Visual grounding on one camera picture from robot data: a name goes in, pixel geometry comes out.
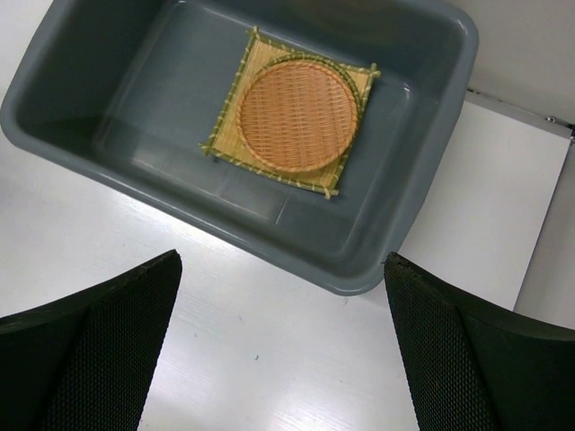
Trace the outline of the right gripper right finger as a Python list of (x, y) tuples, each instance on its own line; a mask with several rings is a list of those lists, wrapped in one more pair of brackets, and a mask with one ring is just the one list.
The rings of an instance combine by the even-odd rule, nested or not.
[(574, 332), (390, 253), (384, 280), (421, 430), (572, 430)]

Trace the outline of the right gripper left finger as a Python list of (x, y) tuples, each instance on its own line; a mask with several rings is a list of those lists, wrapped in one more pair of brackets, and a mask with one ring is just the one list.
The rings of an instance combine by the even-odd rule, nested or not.
[(135, 430), (181, 282), (167, 251), (1, 320), (3, 430)]

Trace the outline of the square bamboo mat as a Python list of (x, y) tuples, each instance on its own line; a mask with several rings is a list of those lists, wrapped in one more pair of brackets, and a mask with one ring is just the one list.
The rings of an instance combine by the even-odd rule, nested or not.
[[(224, 107), (218, 115), (217, 123), (210, 134), (208, 141), (202, 148), (205, 153), (213, 154), (231, 164), (246, 169), (258, 175), (286, 183), (300, 189), (323, 193), (327, 198), (337, 195), (337, 183), (349, 158), (349, 148), (335, 161), (312, 172), (279, 172), (265, 166), (258, 161), (244, 146), (238, 136), (235, 125), (237, 102), (247, 84), (256, 76), (256, 73), (271, 60), (294, 53), (306, 53), (297, 50), (274, 39), (260, 34), (258, 28), (249, 31), (250, 38), (246, 45), (240, 66), (235, 79), (226, 97)], [(381, 75), (376, 65), (368, 68), (351, 66), (339, 63), (352, 76), (363, 93), (365, 108), (375, 78)]]

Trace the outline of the orange round woven tray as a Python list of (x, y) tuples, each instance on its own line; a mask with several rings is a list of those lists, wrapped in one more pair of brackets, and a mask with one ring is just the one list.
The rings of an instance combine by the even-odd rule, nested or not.
[(289, 61), (247, 84), (235, 125), (248, 151), (279, 172), (312, 172), (338, 159), (354, 138), (357, 107), (326, 66)]

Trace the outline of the green-rimmed round bamboo tray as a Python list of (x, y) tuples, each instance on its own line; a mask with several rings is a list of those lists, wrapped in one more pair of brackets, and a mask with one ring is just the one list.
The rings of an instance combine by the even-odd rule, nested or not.
[(267, 71), (271, 67), (274, 67), (278, 64), (286, 63), (289, 61), (303, 61), (303, 62), (311, 63), (311, 64), (316, 65), (316, 66), (326, 66), (332, 72), (336, 73), (346, 83), (346, 85), (351, 89), (351, 92), (353, 94), (353, 97), (354, 97), (354, 100), (356, 103), (356, 107), (357, 107), (358, 119), (356, 121), (356, 126), (354, 129), (354, 135), (356, 135), (358, 133), (358, 128), (359, 128), (359, 125), (360, 125), (360, 122), (362, 120), (363, 113), (365, 110), (365, 103), (364, 103), (364, 99), (363, 99), (363, 93), (359, 90), (358, 84), (352, 78), (352, 76), (346, 71), (344, 66), (342, 66), (341, 64), (339, 64), (339, 63), (337, 63), (337, 62), (335, 62), (335, 61), (333, 61), (327, 57), (323, 57), (320, 55), (306, 54), (306, 53), (294, 53), (294, 54), (284, 55), (282, 57), (278, 57), (278, 58), (271, 60), (270, 62), (265, 64), (256, 73), (256, 76), (261, 75), (264, 71)]

